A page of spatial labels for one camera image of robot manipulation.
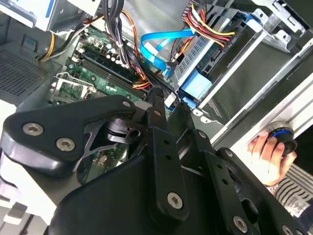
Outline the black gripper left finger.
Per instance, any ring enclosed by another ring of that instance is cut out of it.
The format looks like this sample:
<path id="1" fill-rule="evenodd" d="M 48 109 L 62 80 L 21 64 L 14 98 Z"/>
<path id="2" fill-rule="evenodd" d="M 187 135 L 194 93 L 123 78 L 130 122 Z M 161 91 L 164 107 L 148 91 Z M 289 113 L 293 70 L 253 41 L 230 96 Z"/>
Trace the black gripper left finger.
<path id="1" fill-rule="evenodd" d="M 120 143 L 128 147 L 126 161 L 140 154 L 147 110 L 165 110 L 162 89 L 151 89 L 146 106 L 110 95 L 15 113 L 3 124 L 1 177 L 38 216 L 51 222 L 65 197 L 87 184 L 77 180 L 84 158 Z"/>

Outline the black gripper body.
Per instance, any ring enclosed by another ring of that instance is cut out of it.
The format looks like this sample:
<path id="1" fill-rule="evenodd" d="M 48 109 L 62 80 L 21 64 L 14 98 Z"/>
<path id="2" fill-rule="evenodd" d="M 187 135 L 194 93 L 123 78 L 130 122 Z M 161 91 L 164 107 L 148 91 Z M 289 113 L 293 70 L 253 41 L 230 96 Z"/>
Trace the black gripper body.
<path id="1" fill-rule="evenodd" d="M 66 196 L 48 234 L 182 235 L 190 206 L 176 141 L 163 108 L 147 121 L 140 154 Z"/>

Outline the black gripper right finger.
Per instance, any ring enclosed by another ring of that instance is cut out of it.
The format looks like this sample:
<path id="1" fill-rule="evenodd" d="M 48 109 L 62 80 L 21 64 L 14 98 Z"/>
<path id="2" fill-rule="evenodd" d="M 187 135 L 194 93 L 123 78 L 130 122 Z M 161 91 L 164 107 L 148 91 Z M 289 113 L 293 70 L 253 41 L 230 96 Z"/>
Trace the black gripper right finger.
<path id="1" fill-rule="evenodd" d="M 190 140 L 181 159 L 190 215 L 183 235 L 303 235 L 304 229 L 229 149 L 214 150 L 182 104 Z"/>

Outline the person's hand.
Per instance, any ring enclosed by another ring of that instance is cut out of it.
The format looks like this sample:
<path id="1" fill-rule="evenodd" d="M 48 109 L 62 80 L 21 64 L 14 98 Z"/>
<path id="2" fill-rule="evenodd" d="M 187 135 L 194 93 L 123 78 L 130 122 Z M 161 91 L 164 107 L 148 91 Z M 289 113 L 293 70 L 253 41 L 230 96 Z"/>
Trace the person's hand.
<path id="1" fill-rule="evenodd" d="M 274 188 L 286 175 L 297 158 L 295 152 L 283 156 L 285 144 L 262 131 L 247 146 L 246 164 L 266 187 Z"/>

